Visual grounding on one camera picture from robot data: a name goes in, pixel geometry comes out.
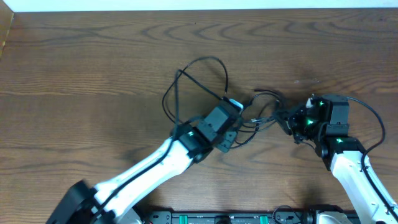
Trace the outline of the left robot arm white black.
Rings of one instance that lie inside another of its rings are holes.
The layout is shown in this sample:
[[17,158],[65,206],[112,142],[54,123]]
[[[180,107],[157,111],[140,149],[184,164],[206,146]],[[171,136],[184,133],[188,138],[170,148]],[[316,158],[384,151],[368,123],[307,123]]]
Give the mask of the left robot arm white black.
[[241,103],[223,98],[207,116],[176,124],[158,150],[125,172],[94,187],[84,180],[71,186],[47,223],[119,223],[137,202],[214,148],[229,151],[243,109]]

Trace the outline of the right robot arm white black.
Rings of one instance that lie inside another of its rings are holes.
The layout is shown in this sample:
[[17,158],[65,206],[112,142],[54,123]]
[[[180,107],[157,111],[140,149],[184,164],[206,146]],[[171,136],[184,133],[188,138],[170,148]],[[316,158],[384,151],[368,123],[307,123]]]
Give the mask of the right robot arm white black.
[[315,144],[361,223],[397,223],[397,204],[372,168],[370,150],[348,134],[349,101],[341,95],[312,96],[296,108],[274,111],[273,117],[297,144]]

